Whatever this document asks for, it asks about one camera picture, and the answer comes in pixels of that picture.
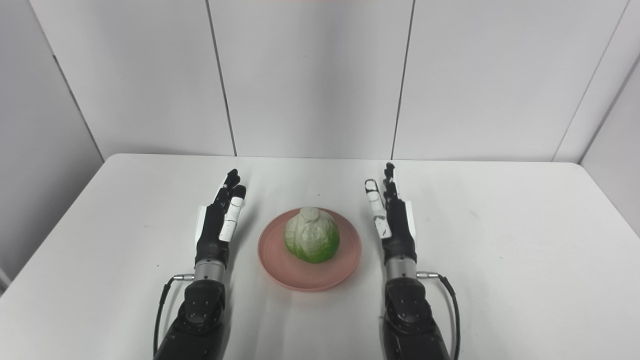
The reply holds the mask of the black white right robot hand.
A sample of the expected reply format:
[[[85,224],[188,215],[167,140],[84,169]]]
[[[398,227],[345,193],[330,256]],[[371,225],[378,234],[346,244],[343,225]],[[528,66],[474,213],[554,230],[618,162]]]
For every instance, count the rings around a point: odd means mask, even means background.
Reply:
[[[383,192],[373,178],[365,181],[366,198],[375,230],[381,240],[383,264],[386,265],[394,258],[417,262],[418,255],[410,227],[408,203],[399,194],[396,167],[392,162],[387,162],[383,172]]]

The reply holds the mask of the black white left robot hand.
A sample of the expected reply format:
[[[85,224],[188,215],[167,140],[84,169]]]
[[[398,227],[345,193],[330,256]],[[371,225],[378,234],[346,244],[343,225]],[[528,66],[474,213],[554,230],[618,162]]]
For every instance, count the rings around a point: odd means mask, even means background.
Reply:
[[[213,202],[205,208],[196,242],[195,264],[219,262],[225,268],[228,266],[230,242],[247,193],[246,186],[240,184],[241,179],[238,169],[231,169]]]

